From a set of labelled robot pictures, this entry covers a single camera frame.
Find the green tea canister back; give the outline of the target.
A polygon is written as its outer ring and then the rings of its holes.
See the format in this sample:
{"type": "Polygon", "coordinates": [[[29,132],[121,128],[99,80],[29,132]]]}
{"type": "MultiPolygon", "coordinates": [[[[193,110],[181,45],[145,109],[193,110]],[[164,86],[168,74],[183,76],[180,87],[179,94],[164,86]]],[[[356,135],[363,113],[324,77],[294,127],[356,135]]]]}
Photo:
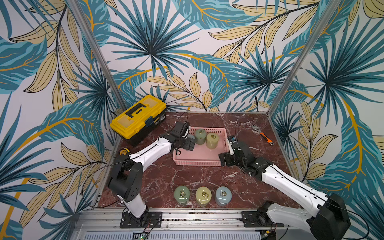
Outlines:
{"type": "Polygon", "coordinates": [[[197,145],[203,145],[206,142],[207,132],[204,129],[197,129],[195,131],[195,139],[197,145]]]}

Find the pink perforated plastic basket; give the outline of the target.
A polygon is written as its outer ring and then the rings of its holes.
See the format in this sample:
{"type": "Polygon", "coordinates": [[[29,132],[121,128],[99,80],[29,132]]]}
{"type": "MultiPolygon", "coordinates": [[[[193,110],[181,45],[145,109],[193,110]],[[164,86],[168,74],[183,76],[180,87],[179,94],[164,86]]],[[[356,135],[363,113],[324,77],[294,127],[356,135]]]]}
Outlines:
{"type": "Polygon", "coordinates": [[[225,128],[203,128],[208,134],[214,133],[219,137],[218,145],[215,149],[209,149],[206,144],[195,145],[192,151],[180,150],[177,155],[173,152],[173,161],[178,166],[208,166],[221,167],[219,154],[229,151],[227,131],[225,128]]]}

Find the yellow-green tea canister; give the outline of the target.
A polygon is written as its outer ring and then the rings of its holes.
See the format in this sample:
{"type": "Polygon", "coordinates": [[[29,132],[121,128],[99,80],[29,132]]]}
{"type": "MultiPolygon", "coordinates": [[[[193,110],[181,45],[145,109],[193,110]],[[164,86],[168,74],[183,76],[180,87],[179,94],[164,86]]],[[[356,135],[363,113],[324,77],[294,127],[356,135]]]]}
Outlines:
{"type": "Polygon", "coordinates": [[[199,206],[206,207],[212,199],[212,192],[207,187],[199,187],[196,191],[196,200],[199,206]]]}
{"type": "Polygon", "coordinates": [[[208,133],[206,137],[206,146],[208,149],[215,149],[218,146],[219,136],[216,133],[208,133]]]}

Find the blue tea canister front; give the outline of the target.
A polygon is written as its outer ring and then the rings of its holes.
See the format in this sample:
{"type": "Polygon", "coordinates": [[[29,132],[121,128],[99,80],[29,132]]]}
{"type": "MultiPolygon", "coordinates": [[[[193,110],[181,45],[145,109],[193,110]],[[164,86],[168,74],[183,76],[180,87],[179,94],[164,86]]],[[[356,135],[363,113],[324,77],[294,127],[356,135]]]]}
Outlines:
{"type": "Polygon", "coordinates": [[[232,200],[232,192],[229,188],[218,187],[215,193],[215,202],[218,206],[223,207],[228,205],[232,200]]]}

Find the yellow-green tea canister front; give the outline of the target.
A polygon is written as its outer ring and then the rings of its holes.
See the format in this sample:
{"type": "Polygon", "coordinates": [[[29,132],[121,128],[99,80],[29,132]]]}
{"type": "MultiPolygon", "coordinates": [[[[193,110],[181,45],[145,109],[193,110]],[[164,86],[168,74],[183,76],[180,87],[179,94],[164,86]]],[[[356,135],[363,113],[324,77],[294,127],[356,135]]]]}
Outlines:
{"type": "Polygon", "coordinates": [[[196,191],[196,200],[199,206],[206,207],[212,199],[212,192],[207,187],[199,187],[196,191]]]}

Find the dark green tea canister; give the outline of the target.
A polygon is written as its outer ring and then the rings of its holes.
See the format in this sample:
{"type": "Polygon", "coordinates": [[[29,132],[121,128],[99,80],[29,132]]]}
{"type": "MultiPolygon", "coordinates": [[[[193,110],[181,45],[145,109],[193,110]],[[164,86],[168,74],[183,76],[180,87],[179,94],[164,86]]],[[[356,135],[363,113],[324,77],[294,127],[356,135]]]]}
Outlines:
{"type": "Polygon", "coordinates": [[[174,198],[181,206],[189,202],[190,196],[190,190],[186,186],[178,186],[174,191],[174,198]]]}

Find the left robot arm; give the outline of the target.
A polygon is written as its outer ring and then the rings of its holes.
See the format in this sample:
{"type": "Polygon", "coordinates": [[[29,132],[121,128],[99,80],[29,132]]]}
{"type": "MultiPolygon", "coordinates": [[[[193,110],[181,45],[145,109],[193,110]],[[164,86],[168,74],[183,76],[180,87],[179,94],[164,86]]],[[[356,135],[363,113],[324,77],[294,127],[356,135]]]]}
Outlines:
{"type": "Polygon", "coordinates": [[[189,122],[175,122],[174,127],[160,135],[152,144],[141,151],[130,154],[118,153],[112,164],[106,185],[123,202],[128,212],[137,219],[148,214],[140,192],[145,170],[164,155],[184,149],[192,151],[195,140],[189,138],[189,122]]]}

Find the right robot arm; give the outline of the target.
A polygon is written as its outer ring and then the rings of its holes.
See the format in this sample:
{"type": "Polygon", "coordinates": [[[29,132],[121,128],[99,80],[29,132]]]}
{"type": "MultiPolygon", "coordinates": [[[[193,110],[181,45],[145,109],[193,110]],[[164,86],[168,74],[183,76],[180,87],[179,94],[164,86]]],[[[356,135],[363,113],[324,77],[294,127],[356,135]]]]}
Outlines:
{"type": "Polygon", "coordinates": [[[223,167],[240,170],[264,182],[301,206],[289,208],[267,201],[257,210],[260,224],[268,222],[292,226],[311,233],[317,240],[341,240],[351,225],[344,200],[337,194],[326,195],[291,177],[270,160],[255,157],[248,145],[230,137],[228,152],[219,154],[223,167]]]}

